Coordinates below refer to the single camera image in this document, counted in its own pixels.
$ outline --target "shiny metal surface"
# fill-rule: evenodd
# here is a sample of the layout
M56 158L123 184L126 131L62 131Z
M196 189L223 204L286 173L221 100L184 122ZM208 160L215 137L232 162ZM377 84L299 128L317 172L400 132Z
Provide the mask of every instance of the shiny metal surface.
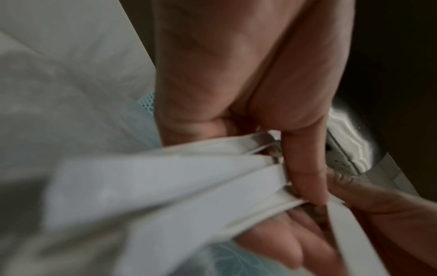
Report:
M364 116L338 96L329 111L326 143L327 165L353 176L371 169L387 153Z

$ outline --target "skin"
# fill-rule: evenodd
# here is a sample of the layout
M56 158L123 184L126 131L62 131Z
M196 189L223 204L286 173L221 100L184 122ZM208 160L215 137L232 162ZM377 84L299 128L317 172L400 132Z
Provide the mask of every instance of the skin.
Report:
M327 173L327 113L349 53L354 4L156 0L156 123L164 145L280 130L299 194L323 205L329 184L329 192L353 206L393 275L435 274L434 203ZM289 268L346 275L331 240L302 209L236 239Z

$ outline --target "dark background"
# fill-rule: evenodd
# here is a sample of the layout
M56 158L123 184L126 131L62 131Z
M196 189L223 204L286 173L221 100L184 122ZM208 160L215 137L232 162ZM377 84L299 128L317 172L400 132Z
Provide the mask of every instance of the dark background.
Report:
M150 0L120 0L154 61ZM437 1L358 0L340 89L419 194L437 201Z

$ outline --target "human hand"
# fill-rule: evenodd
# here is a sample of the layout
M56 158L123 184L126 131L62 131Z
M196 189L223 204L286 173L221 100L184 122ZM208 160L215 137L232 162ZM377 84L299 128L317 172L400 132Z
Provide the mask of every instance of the human hand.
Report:
M326 120L353 0L157 0L155 118L164 145L282 131L289 177L325 204Z
M386 190L332 170L329 191L351 206L391 275L437 274L437 204ZM347 275L341 257L326 241L326 213L318 226L302 210L282 213L236 239L242 247L315 275Z

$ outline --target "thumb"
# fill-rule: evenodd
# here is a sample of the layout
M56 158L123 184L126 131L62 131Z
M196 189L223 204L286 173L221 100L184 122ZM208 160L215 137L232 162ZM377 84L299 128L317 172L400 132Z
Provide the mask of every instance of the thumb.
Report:
M405 211L417 198L395 190L365 183L332 169L327 171L329 192L348 205L369 213Z

